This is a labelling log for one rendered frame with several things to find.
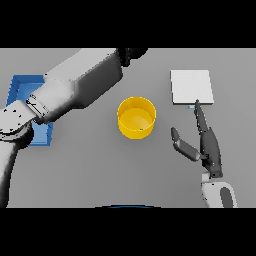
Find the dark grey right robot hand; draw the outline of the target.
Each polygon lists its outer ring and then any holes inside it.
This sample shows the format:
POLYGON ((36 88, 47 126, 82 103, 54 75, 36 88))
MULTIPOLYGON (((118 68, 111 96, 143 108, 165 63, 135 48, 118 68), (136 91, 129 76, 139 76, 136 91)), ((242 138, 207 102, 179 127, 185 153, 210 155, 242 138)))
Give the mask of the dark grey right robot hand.
POLYGON ((176 128, 171 128, 174 149, 193 162, 202 161, 202 166, 210 173, 211 178, 222 178, 222 161, 218 140, 211 127, 207 126, 204 112, 199 100, 195 101, 194 114, 200 137, 200 150, 180 138, 176 128))

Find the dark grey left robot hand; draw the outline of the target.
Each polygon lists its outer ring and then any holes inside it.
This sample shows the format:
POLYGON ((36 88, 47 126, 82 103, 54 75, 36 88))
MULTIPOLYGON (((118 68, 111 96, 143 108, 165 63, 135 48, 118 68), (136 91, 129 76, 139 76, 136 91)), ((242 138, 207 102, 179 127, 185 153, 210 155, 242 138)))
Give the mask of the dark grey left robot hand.
POLYGON ((132 59, 139 59, 147 52, 147 48, 118 48, 122 67, 128 67, 132 59))

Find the pale square measuring scale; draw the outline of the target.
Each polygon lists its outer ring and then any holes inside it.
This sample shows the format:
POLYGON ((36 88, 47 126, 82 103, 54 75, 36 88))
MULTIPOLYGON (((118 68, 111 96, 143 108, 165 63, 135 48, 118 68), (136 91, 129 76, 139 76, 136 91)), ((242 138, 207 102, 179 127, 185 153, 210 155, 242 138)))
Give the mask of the pale square measuring scale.
POLYGON ((192 106, 196 100, 201 105, 214 103, 208 70, 171 70, 170 83, 174 105, 192 106))

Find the yellow bowl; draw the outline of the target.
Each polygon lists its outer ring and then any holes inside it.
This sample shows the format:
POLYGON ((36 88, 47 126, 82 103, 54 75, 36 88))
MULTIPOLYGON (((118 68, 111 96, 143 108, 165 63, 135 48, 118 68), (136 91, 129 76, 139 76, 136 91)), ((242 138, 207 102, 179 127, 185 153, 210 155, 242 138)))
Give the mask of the yellow bowl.
POLYGON ((120 132, 130 140, 142 140, 149 136, 156 121, 156 108, 150 100, 132 96, 123 100, 117 110, 120 132))

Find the blue tray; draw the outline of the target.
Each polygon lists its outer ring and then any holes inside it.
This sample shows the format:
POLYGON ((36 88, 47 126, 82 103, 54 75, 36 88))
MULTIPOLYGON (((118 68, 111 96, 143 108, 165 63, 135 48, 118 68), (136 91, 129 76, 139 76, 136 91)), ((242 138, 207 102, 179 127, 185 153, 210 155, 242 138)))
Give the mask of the blue tray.
MULTIPOLYGON (((6 105, 15 100, 25 102, 30 94, 44 84, 42 75, 14 75, 10 82, 6 105)), ((38 125, 32 122, 34 137, 30 146, 49 146, 52 141, 53 123, 38 125)))

